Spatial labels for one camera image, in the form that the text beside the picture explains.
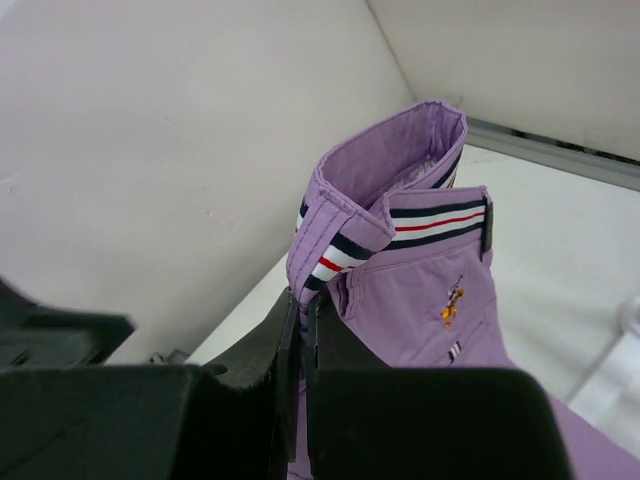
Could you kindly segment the purple trousers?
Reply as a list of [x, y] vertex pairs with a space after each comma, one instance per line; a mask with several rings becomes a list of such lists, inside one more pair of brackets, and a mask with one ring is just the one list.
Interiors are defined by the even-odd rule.
[[393, 367], [509, 367], [491, 276], [491, 199], [458, 188], [462, 112], [418, 104], [328, 152], [287, 260], [302, 308], [327, 289], [345, 326]]

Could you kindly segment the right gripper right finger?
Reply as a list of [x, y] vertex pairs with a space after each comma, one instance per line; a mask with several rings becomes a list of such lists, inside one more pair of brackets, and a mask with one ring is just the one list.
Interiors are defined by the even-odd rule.
[[570, 479], [551, 406], [504, 368], [393, 368], [313, 302], [307, 444], [317, 479]]

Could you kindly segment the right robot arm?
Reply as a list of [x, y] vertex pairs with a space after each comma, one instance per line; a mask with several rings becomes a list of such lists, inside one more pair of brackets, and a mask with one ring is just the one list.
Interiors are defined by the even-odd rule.
[[5, 479], [570, 479], [541, 387], [506, 369], [385, 365], [314, 303], [302, 340], [283, 292], [203, 365], [110, 366], [133, 331], [1, 287]]

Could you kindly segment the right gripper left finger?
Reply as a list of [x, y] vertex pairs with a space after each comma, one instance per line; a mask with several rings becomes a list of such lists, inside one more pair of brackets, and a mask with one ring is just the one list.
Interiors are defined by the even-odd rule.
[[122, 315], [1, 290], [5, 479], [283, 479], [296, 456], [297, 307], [203, 365], [110, 366]]

